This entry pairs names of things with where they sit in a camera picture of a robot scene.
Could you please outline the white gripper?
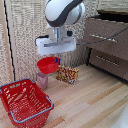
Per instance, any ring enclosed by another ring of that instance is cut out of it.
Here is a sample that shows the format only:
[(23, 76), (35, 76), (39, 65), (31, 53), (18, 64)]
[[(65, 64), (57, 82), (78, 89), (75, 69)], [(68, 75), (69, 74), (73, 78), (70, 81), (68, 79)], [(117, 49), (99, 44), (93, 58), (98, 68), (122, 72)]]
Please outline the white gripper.
[[(74, 51), (76, 40), (74, 37), (65, 38), (63, 41), (53, 42), (49, 38), (36, 39), (37, 52), (40, 56)], [(61, 65), (61, 56), (55, 59), (55, 63)]]

